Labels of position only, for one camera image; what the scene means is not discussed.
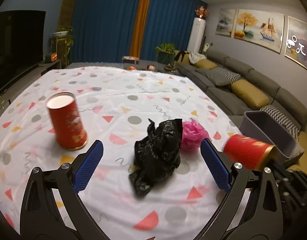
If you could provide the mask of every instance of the black television screen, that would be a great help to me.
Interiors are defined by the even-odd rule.
[[[0,92],[43,60],[46,12],[0,12]]]

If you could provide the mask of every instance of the orange curtain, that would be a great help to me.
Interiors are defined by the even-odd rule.
[[[130,56],[140,57],[144,28],[146,25],[150,0],[139,0],[134,31],[130,46]]]

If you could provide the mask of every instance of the painted tree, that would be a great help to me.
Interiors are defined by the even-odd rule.
[[[252,27],[255,26],[258,22],[258,19],[254,17],[251,13],[242,13],[239,15],[239,18],[237,20],[238,24],[243,24],[243,32],[245,31],[245,28],[247,26]]]

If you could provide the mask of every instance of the painting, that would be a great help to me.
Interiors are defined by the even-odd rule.
[[[307,23],[288,16],[285,56],[307,70]]]
[[[239,9],[234,37],[280,53],[283,25],[283,14]]]
[[[215,34],[231,36],[236,9],[221,9]]]

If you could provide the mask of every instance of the blue gripper pad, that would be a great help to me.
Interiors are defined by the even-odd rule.
[[[231,187],[229,172],[207,140],[202,140],[200,152],[218,188],[228,193]]]
[[[74,184],[72,187],[76,194],[87,187],[89,180],[94,173],[95,168],[98,166],[102,156],[103,144],[101,141],[98,141],[74,175]]]

